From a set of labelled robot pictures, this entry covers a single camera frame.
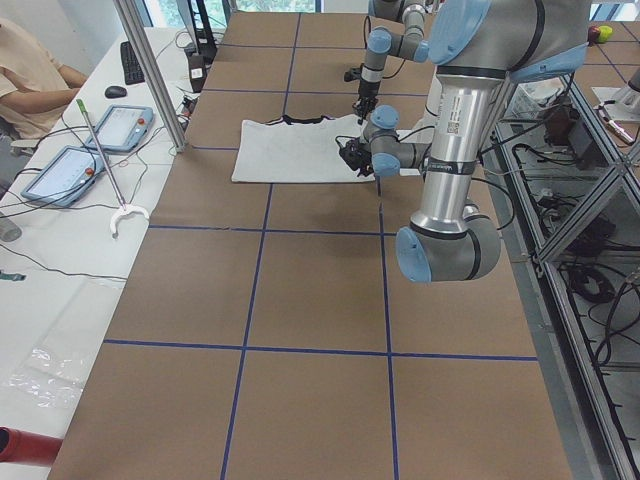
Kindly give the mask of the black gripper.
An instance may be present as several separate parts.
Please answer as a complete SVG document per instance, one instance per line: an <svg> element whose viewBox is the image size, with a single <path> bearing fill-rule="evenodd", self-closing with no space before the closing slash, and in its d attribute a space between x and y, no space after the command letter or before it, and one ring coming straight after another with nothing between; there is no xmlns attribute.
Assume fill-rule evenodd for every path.
<svg viewBox="0 0 640 480"><path fill-rule="evenodd" d="M358 87L358 99L353 104L358 123L362 124L366 117L376 108L380 82L369 82L361 79Z"/></svg>
<svg viewBox="0 0 640 480"><path fill-rule="evenodd" d="M358 160L357 176L368 178L374 174L372 160L370 156L361 156Z"/></svg>

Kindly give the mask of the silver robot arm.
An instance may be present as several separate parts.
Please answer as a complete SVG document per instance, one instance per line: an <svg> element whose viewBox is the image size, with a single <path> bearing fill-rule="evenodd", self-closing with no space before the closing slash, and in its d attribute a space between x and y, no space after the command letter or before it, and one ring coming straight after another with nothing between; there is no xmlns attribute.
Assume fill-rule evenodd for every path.
<svg viewBox="0 0 640 480"><path fill-rule="evenodd" d="M432 1L370 1L369 16L392 21L403 27L401 32L386 26L372 28L366 37L363 63L355 69L358 79L358 98L354 113L362 124L376 108L384 70L389 57L424 63L428 59L425 38L427 6Z"/></svg>
<svg viewBox="0 0 640 480"><path fill-rule="evenodd" d="M500 257L491 219L468 193L493 91L575 72L586 57L587 1L447 1L433 22L422 1L374 1L372 15L404 26L368 36L355 110L367 156L357 168L379 177L403 168L424 176L421 205L395 240L403 275L414 282L485 276ZM376 97L389 57L431 62L441 86L429 144L402 142L395 109Z"/></svg>

